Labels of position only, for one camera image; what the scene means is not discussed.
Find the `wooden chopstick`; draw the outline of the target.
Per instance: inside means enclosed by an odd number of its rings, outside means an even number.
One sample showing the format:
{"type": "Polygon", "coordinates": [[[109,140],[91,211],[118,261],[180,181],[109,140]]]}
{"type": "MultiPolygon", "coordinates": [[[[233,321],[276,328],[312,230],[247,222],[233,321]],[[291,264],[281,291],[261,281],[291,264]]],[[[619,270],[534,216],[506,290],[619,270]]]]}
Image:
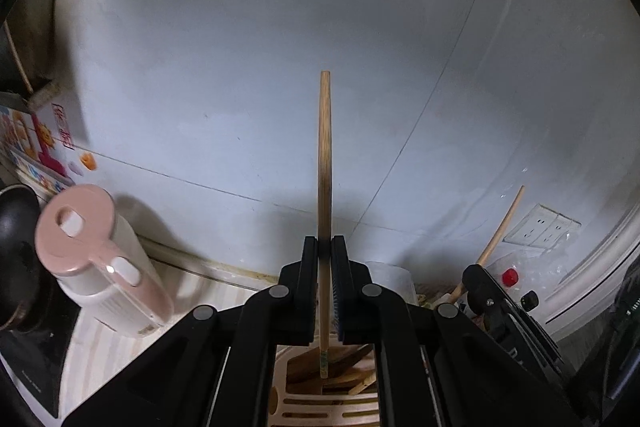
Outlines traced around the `wooden chopstick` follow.
{"type": "Polygon", "coordinates": [[[318,291],[319,291],[319,371],[329,376],[329,340],[331,330],[331,239],[332,239],[332,114],[331,74],[320,72],[318,124],[318,291]]]}
{"type": "MultiPolygon", "coordinates": [[[[489,239],[489,242],[486,245],[486,247],[483,249],[482,253],[480,254],[480,257],[477,258],[476,260],[477,265],[484,267],[484,265],[486,265],[486,262],[491,256],[491,254],[495,251],[498,244],[502,241],[504,234],[506,234],[506,229],[509,228],[509,225],[511,223],[511,220],[514,216],[515,211],[518,210],[518,205],[520,205],[520,202],[523,198],[524,193],[525,193],[525,186],[522,185],[518,189],[518,193],[516,193],[513,199],[513,202],[511,202],[511,205],[508,211],[504,215],[494,235],[491,236],[491,239],[489,239]]],[[[463,293],[464,293],[464,284],[460,282],[456,286],[456,288],[454,288],[454,291],[449,296],[448,303],[451,303],[452,305],[454,305],[459,300],[459,298],[463,295],[463,293]]]]}

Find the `black cap sauce bottle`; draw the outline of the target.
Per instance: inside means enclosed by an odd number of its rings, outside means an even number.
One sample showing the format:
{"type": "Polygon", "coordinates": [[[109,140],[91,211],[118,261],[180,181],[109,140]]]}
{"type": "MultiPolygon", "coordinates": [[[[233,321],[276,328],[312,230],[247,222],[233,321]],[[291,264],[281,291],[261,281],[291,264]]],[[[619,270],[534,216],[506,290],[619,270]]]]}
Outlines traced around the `black cap sauce bottle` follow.
{"type": "Polygon", "coordinates": [[[527,291],[520,299],[521,308],[525,312],[535,310],[539,306],[540,300],[536,291],[527,291]]]}

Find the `clear plastic bag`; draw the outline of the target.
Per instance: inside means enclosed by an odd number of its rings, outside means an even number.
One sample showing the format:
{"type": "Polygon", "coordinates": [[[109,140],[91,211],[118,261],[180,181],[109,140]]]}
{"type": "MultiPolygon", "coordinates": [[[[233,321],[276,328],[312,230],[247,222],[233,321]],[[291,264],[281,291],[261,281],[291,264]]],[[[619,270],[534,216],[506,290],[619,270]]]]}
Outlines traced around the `clear plastic bag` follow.
{"type": "Polygon", "coordinates": [[[418,304],[416,288],[408,270],[377,261],[366,261],[364,264],[369,269],[373,283],[395,291],[409,305],[416,306],[418,304]]]}

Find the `red cap sauce bottle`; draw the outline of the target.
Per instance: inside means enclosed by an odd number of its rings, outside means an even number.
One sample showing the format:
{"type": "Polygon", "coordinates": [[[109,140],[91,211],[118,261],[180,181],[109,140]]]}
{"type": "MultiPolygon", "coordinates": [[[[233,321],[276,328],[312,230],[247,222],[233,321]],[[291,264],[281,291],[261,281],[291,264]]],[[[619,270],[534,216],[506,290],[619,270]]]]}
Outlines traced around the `red cap sauce bottle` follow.
{"type": "Polygon", "coordinates": [[[518,275],[518,271],[516,271],[514,268],[509,268],[501,274],[500,279],[502,285],[505,288],[510,288],[518,283],[518,281],[520,280],[520,276],[518,275]]]}

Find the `beige cylindrical utensil holder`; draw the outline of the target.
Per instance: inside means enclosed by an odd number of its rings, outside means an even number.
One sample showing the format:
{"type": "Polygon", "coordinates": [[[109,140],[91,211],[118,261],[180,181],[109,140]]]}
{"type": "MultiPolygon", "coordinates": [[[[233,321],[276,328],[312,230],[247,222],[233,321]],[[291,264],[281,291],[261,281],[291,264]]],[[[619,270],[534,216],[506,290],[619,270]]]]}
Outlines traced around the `beige cylindrical utensil holder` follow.
{"type": "Polygon", "coordinates": [[[270,389],[270,426],[378,426],[373,347],[329,347],[328,376],[320,376],[319,343],[280,347],[270,389]]]}

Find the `pink white electric kettle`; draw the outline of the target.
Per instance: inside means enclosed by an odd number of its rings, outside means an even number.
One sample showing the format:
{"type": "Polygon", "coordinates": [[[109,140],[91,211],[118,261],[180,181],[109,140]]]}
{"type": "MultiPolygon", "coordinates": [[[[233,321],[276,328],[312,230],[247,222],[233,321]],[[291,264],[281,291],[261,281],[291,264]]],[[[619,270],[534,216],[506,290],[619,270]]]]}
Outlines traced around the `pink white electric kettle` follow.
{"type": "Polygon", "coordinates": [[[103,188],[80,184],[55,195],[38,219],[35,248],[63,293],[112,331],[141,337],[170,322],[172,299],[103,188]]]}

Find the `striped cat tablecloth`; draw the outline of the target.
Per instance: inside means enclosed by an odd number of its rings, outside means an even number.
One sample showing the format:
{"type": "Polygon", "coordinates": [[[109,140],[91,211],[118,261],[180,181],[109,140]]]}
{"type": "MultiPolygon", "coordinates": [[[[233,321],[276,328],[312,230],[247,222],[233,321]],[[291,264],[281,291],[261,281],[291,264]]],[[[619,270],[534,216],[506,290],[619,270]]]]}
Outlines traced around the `striped cat tablecloth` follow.
{"type": "MultiPolygon", "coordinates": [[[[217,310],[242,305],[259,289],[277,282],[274,275],[220,281],[160,261],[154,267],[174,299],[173,322],[198,305],[211,305],[217,310]]],[[[163,327],[143,337],[128,337],[112,331],[88,312],[80,312],[65,357],[58,398],[60,416],[64,418],[79,407],[166,332],[163,327]]]]}

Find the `black induction cooktop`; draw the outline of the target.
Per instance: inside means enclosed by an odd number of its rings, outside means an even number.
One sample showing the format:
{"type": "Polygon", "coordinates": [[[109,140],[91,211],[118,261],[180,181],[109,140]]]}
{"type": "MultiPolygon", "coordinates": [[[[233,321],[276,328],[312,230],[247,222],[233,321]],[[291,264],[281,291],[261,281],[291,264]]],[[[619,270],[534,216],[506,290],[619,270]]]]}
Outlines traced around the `black induction cooktop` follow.
{"type": "Polygon", "coordinates": [[[39,325],[29,332],[1,333],[1,355],[13,374],[54,418],[60,410],[64,362],[79,307],[64,294],[54,295],[39,325]]]}

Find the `white wall socket panel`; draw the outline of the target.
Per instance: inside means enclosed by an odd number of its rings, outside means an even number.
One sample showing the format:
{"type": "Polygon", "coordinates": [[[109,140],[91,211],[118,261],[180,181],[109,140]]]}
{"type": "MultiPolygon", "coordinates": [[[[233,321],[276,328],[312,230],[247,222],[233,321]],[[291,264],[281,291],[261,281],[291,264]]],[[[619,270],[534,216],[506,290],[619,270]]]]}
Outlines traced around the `white wall socket panel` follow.
{"type": "Polygon", "coordinates": [[[504,236],[509,244],[549,249],[567,234],[577,232],[582,225],[543,205],[536,205],[504,236]]]}

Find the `colourful wall sticker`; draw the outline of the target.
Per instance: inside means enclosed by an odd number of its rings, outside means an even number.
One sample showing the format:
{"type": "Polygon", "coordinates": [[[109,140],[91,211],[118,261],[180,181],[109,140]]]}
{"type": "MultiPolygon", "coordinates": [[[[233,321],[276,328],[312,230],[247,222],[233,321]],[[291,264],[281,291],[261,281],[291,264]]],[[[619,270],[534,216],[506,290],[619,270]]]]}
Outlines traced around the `colourful wall sticker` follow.
{"type": "Polygon", "coordinates": [[[24,183],[48,199],[96,179],[96,156],[80,146],[64,105],[31,109],[15,94],[1,95],[1,160],[24,183]]]}

